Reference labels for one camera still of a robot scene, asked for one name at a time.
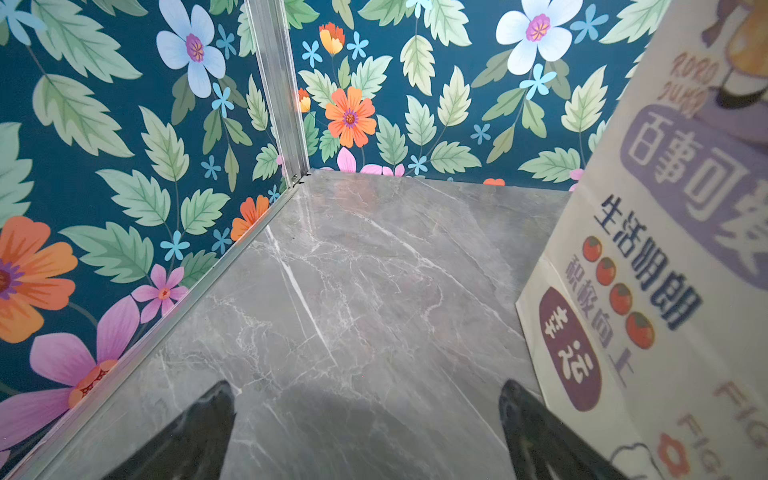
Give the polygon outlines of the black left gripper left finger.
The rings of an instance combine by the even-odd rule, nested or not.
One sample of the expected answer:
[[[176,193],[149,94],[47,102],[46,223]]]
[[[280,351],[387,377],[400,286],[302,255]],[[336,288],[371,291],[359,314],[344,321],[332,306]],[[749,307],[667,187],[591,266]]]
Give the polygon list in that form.
[[[221,380],[105,477],[218,479],[235,419],[235,396]]]

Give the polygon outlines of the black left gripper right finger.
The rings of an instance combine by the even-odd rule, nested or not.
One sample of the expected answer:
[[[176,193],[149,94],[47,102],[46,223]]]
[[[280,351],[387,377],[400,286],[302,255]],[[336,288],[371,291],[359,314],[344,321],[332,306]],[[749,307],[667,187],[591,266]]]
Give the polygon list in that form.
[[[518,479],[625,477],[515,380],[501,389],[499,415]]]

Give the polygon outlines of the printed white paper bag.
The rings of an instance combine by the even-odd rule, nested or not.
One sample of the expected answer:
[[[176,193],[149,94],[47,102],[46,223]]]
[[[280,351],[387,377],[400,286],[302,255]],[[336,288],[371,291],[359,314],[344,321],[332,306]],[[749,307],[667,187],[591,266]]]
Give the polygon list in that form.
[[[674,1],[517,304],[629,477],[767,475],[767,5]]]

